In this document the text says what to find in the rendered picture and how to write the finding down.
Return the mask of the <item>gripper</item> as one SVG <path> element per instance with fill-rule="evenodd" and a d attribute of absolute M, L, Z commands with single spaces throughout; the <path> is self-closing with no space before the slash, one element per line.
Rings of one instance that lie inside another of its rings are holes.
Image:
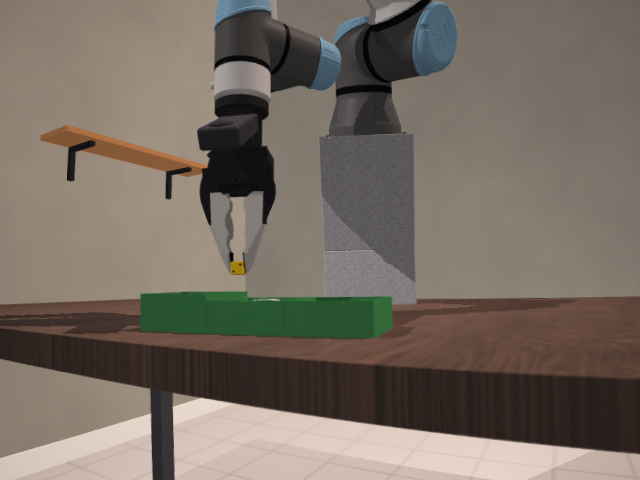
<path fill-rule="evenodd" d="M 269 115 L 269 104 L 266 100 L 249 94 L 230 94 L 215 101 L 215 115 L 218 118 L 225 115 L 253 113 L 259 116 L 259 132 L 240 149 L 234 149 L 228 153 L 211 150 L 207 154 L 210 158 L 208 168 L 202 168 L 201 204 L 229 273 L 231 273 L 231 262 L 233 262 L 230 241 L 233 239 L 234 228 L 231 218 L 233 203 L 227 197 L 230 199 L 230 197 L 248 195 L 243 201 L 243 208 L 248 216 L 248 225 L 245 230 L 247 243 L 243 260 L 245 273 L 249 273 L 256 259 L 266 229 L 267 218 L 276 196 L 274 158 L 267 146 L 262 146 L 262 120 Z"/>

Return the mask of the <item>yellow die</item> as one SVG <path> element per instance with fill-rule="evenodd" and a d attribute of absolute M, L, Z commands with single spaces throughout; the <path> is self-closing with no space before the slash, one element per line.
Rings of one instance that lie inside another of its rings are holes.
<path fill-rule="evenodd" d="M 231 262 L 231 275 L 245 275 L 244 261 Z"/>

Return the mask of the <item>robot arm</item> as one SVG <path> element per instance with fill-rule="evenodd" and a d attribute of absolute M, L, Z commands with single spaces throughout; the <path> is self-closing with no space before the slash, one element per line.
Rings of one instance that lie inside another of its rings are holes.
<path fill-rule="evenodd" d="M 330 136 L 400 134 L 392 81 L 445 69 L 456 51 L 456 20 L 443 2 L 366 1 L 370 15 L 340 25 L 333 45 L 278 21 L 276 0 L 219 0 L 214 101 L 249 94 L 270 103 L 272 92 L 322 91 L 336 81 Z M 218 119 L 197 130 L 200 150 L 227 153 L 259 131 L 255 113 Z"/>

